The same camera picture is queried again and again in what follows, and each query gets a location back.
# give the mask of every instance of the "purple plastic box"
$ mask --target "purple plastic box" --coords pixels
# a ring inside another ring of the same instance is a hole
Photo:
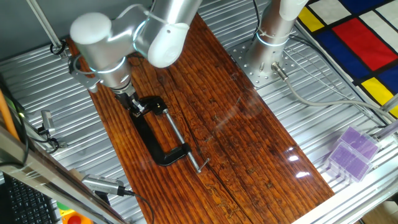
[[[349,127],[334,145],[328,167],[344,179],[359,182],[372,168],[371,159],[379,150],[376,143],[366,133]]]
[[[338,142],[345,142],[354,150],[362,154],[369,161],[373,159],[379,150],[376,141],[366,133],[359,133],[354,128],[348,127],[347,131],[339,138]]]

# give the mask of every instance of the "wood grain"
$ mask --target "wood grain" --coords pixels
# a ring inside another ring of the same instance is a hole
[[[91,94],[132,188],[151,202],[156,223],[292,223],[333,195],[198,15],[172,66],[129,61],[138,95],[161,96],[198,162],[211,159],[198,175],[186,157],[157,166],[113,93],[99,86]],[[166,150],[178,145],[165,117],[147,114],[146,120]],[[298,159],[290,162],[291,156]],[[149,222],[149,209],[139,203]]]

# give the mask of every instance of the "metal bracket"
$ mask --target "metal bracket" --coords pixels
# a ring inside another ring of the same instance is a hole
[[[390,110],[394,109],[398,105],[398,94],[393,96],[387,103],[382,105],[380,109],[384,110],[385,112],[389,112]]]
[[[279,76],[277,72],[272,74],[265,74],[260,72],[258,69],[251,68],[246,61],[246,52],[248,51],[251,41],[246,41],[242,44],[236,45],[229,50],[229,54],[232,59],[238,64],[242,71],[248,76],[250,81],[253,83],[255,88],[260,88],[274,80],[278,80]],[[285,73],[293,72],[297,69],[297,64],[293,62],[284,52],[283,54],[284,62],[280,64]]]
[[[99,78],[88,78],[85,75],[79,74],[73,68],[73,62],[76,60],[75,57],[72,57],[69,64],[69,74],[76,79],[80,84],[82,84],[87,90],[92,93],[96,93],[98,91],[97,83],[100,82]],[[76,63],[77,69],[80,69],[80,62]]]

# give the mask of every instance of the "metal post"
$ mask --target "metal post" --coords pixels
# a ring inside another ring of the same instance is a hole
[[[32,9],[33,13],[36,15],[37,20],[39,20],[40,24],[42,25],[44,31],[47,33],[48,37],[51,40],[51,43],[57,49],[61,49],[62,43],[58,39],[57,35],[55,34],[54,30],[52,29],[49,21],[45,17],[42,9],[40,8],[39,4],[37,4],[36,0],[26,0],[29,4],[30,8]],[[61,58],[68,58],[66,52],[62,52]]]
[[[21,162],[25,145],[0,126],[0,160]],[[23,168],[2,166],[0,170],[74,209],[96,223],[126,223],[107,203],[48,155],[36,143]]]
[[[394,109],[398,106],[398,94],[393,96],[387,103],[380,107],[380,109],[384,110],[385,112],[389,112],[390,110]]]

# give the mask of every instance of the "gray cable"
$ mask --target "gray cable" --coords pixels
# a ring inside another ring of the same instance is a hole
[[[361,105],[361,106],[365,106],[367,108],[373,109],[374,111],[377,111],[379,114],[385,116],[387,119],[389,119],[391,122],[394,122],[395,119],[393,117],[391,117],[391,115],[389,115],[388,113],[386,113],[383,110],[380,110],[380,108],[377,108],[373,105],[364,103],[364,102],[360,102],[360,101],[356,101],[356,100],[339,100],[339,101],[331,101],[331,102],[311,102],[308,101],[304,98],[302,98],[293,88],[292,84],[290,83],[289,79],[285,80],[286,85],[288,86],[288,88],[292,91],[293,95],[296,96],[296,98],[298,100],[300,100],[302,103],[305,103],[306,105],[310,105],[310,106],[331,106],[331,105],[340,105],[340,104],[352,104],[352,105]]]
[[[314,63],[312,63],[311,60],[310,60],[309,58],[307,58],[306,56],[302,55],[299,51],[296,51],[296,50],[294,50],[293,48],[291,48],[291,47],[289,47],[289,46],[287,46],[287,47],[288,47],[291,51],[293,51],[295,54],[299,54],[299,55],[302,56],[303,58],[307,59],[308,62],[310,62],[313,66],[315,66],[315,68],[317,68],[317,69],[321,72],[321,74],[322,74],[325,78],[327,78],[327,79],[329,80],[329,82],[330,82],[337,90],[334,90],[333,87],[330,87],[328,84],[324,83],[322,80],[320,80],[320,79],[317,78],[316,76],[312,75],[307,69],[305,69],[300,63],[298,63],[298,61],[294,60],[294,58],[293,58],[292,56],[290,56],[290,55],[285,51],[286,55],[289,56],[290,59],[293,60],[293,62],[295,62],[297,65],[299,65],[299,67],[300,67],[302,70],[304,70],[305,72],[307,72],[312,78],[314,78],[314,79],[318,80],[320,83],[324,84],[324,85],[325,85],[326,87],[328,87],[330,90],[332,90],[332,91],[334,91],[335,93],[337,93],[337,94],[343,96],[343,97],[346,98],[347,100],[351,100],[348,96],[344,95],[343,92],[337,87],[337,85],[335,85],[335,84],[330,80],[330,78],[328,77],[328,75],[324,74],[323,71],[322,71],[322,69],[318,68]],[[355,107],[356,107],[357,109],[359,109],[360,111],[362,111],[362,113],[363,113],[365,116],[367,116],[369,119],[371,119],[372,121],[374,121],[376,124],[383,125],[379,120],[374,119],[374,115],[373,115],[372,113],[370,113],[368,110],[366,110],[364,107],[359,106],[359,105],[355,105]]]

